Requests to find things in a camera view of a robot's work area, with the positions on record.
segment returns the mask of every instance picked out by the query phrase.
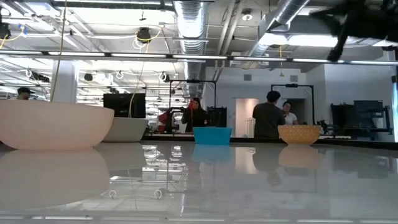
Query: air duct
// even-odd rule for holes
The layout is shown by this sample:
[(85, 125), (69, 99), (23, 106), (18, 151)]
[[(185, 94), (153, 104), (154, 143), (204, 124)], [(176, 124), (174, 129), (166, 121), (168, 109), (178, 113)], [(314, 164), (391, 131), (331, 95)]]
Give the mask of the air duct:
[(259, 31), (263, 29), (263, 33), (261, 36), (259, 35), (258, 41), (247, 53), (247, 56), (261, 57), (269, 47), (269, 45), (267, 45), (269, 39), (267, 35), (269, 34), (268, 31), (280, 25), (290, 23), (309, 1), (310, 0), (280, 0), (278, 8), (272, 12), (273, 18), (270, 19), (269, 22), (266, 21), (267, 25), (265, 30), (259, 27)]
[[(181, 49), (183, 54), (200, 55), (205, 53), (205, 43), (203, 41), (195, 41), (201, 39), (205, 35), (205, 21), (207, 15), (208, 3), (198, 1), (177, 1), (175, 11), (177, 17), (177, 27), (180, 37), (191, 39), (181, 41)], [(204, 65), (198, 62), (184, 62), (184, 74), (187, 80), (204, 80)], [(203, 85), (187, 85), (186, 90), (189, 97), (200, 96), (198, 91), (203, 89)]]

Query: ceiling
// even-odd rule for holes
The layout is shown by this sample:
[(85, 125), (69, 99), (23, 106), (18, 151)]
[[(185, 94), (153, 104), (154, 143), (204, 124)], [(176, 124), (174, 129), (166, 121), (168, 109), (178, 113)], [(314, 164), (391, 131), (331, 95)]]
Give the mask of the ceiling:
[[(252, 9), (253, 19), (244, 21), (239, 16), (238, 23), (233, 31), (233, 39), (228, 46), (227, 54), (249, 50), (257, 38), (257, 26), (262, 15), (274, 10), (278, 0), (247, 0), (243, 8)], [(315, 6), (326, 6), (329, 1), (311, 1), (309, 9)], [(206, 27), (206, 54), (215, 54), (223, 29), (223, 18), (230, 0), (217, 0), (208, 8)], [(20, 25), (25, 27), (24, 34), (16, 40), (4, 43), (3, 50), (40, 50), (57, 51), (60, 48), (60, 33), (62, 18), (60, 11), (50, 7), (49, 4), (37, 2), (12, 2), (2, 3), (3, 20), (10, 23), (12, 38), (21, 33)], [(77, 52), (147, 52), (147, 53), (171, 53), (180, 54), (180, 43), (174, 38), (178, 37), (175, 14), (170, 11), (155, 11), (142, 9), (100, 9), (100, 8), (67, 8), (67, 24), (65, 26), (64, 51)], [(157, 36), (148, 46), (139, 48), (134, 43), (134, 35), (140, 27), (149, 27), (151, 36)], [(283, 57), (300, 58), (326, 58), (330, 48), (328, 47), (298, 47), (283, 45)], [(269, 56), (279, 57), (280, 49), (269, 48), (266, 52)], [(382, 50), (379, 47), (359, 47), (346, 49), (343, 59), (376, 59), (381, 57)], [(103, 60), (79, 60), (81, 70), (80, 81), (87, 85), (99, 85), (101, 82), (86, 82), (85, 73), (105, 73), (113, 75), (113, 82), (121, 86), (137, 85), (140, 71), (142, 76), (140, 84), (146, 86), (168, 86), (159, 80), (159, 74), (165, 72), (174, 79), (184, 79), (183, 62), (120, 62)], [(312, 69), (314, 64), (285, 63), (284, 68), (297, 68), (305, 73)], [(41, 73), (49, 78), (52, 76), (52, 60), (35, 58), (2, 58), (0, 59), (0, 82), (28, 84), (36, 83), (27, 77), (26, 70)], [(270, 69), (279, 68), (280, 63), (270, 63)], [(16, 88), (2, 88), (4, 94), (12, 94)], [(49, 88), (33, 88), (41, 98), (43, 92), (49, 92)], [(79, 90), (79, 95), (102, 95), (109, 92), (108, 89)], [(168, 94), (167, 90), (159, 90), (154, 95)]]

